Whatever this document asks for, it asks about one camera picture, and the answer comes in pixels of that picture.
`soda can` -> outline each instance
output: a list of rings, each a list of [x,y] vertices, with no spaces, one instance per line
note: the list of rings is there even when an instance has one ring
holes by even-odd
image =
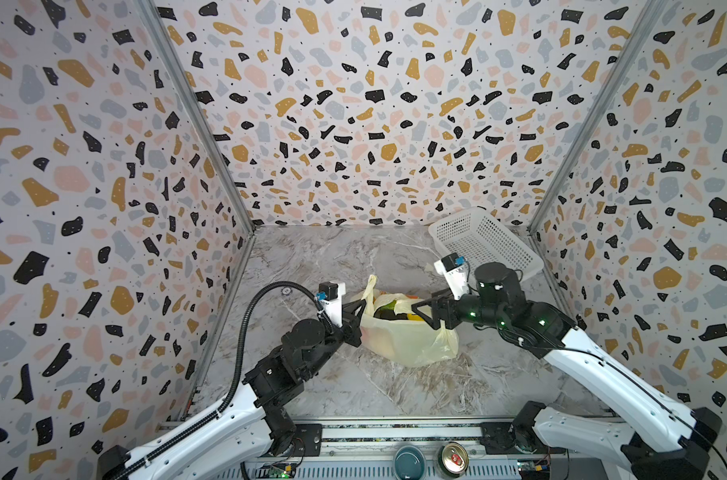
[[[438,471],[442,478],[459,478],[465,474],[469,464],[467,450],[455,442],[438,449]]]

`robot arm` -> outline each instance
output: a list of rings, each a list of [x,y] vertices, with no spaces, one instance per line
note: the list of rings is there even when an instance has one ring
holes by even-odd
[[[527,301],[518,275],[503,264],[479,266],[477,293],[457,297],[468,288],[456,285],[458,278],[466,278],[463,265],[456,254],[435,262],[451,288],[415,303],[413,311],[433,329],[441,320],[448,329],[461,322],[494,327],[505,341],[568,373],[625,420],[607,423],[528,402],[515,423],[519,446],[533,444],[536,436],[547,446],[613,462],[639,480],[704,476],[708,451],[721,428],[715,413],[692,410],[659,392],[609,356],[566,314],[548,303]],[[427,305],[432,318],[420,311]]]
[[[216,472],[266,452],[286,451],[296,427],[283,408],[343,343],[361,344],[365,300],[342,304],[344,283],[321,283],[318,319],[297,322],[281,344],[243,376],[224,408],[223,397],[171,432],[130,451],[115,446],[98,460],[98,480],[183,480]],[[328,315],[330,325],[321,321]]]

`can lid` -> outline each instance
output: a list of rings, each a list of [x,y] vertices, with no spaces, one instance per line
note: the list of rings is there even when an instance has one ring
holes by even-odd
[[[467,470],[467,451],[458,443],[449,443],[443,447],[441,461],[446,470],[451,473],[463,473]]]

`teal bowl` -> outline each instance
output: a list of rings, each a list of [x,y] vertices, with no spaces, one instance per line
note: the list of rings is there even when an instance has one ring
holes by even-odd
[[[425,456],[412,445],[401,447],[393,459],[398,480],[422,480],[427,472]]]

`white mesh basket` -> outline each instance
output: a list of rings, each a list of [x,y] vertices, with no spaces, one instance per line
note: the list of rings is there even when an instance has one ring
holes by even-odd
[[[545,266],[521,239],[477,206],[446,216],[428,230],[441,256],[456,252],[470,262],[472,271],[488,262],[501,262],[521,270],[522,280],[526,280]]]

